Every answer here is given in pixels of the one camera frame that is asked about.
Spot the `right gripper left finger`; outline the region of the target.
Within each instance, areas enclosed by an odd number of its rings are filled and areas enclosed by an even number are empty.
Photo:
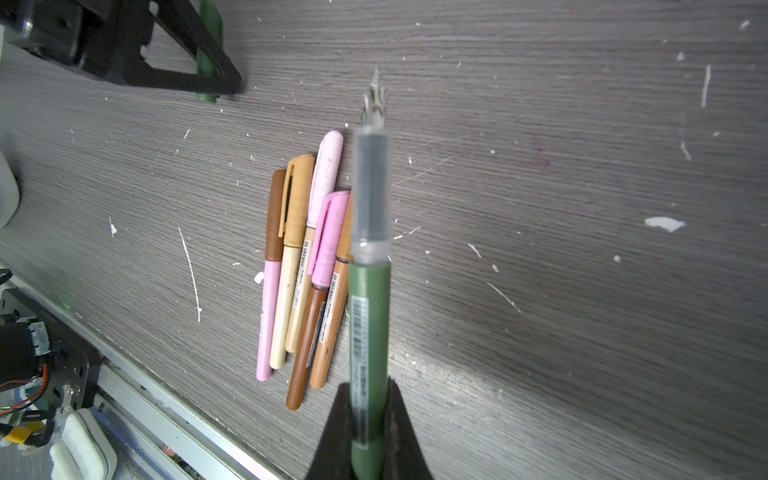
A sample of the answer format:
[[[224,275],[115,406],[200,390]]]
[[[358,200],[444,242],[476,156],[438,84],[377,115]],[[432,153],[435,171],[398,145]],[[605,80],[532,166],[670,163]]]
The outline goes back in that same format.
[[[352,413],[347,382],[338,386],[333,405],[305,476],[306,480],[351,480]]]

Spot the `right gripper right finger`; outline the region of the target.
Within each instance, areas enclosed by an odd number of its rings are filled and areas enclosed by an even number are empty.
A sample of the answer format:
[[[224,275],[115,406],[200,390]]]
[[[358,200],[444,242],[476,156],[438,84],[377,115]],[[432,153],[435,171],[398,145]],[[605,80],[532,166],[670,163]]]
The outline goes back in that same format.
[[[384,480],[432,480],[401,391],[390,378],[384,415]]]

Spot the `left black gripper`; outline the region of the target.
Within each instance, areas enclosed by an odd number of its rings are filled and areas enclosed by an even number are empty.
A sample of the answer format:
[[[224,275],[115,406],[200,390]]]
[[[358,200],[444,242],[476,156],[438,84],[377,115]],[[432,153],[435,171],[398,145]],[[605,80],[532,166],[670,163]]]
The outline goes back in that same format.
[[[99,80],[212,96],[241,85],[212,1],[3,1],[1,26],[8,44]],[[196,62],[193,73],[147,63],[155,26]]]

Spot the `green marker pen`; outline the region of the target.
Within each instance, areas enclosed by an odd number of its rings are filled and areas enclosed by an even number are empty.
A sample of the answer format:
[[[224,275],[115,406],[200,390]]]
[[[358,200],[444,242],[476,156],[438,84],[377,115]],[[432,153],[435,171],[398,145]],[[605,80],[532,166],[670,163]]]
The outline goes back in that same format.
[[[350,406],[351,465],[358,479],[380,479],[384,468],[391,285],[386,108],[386,87],[376,68],[353,136]]]

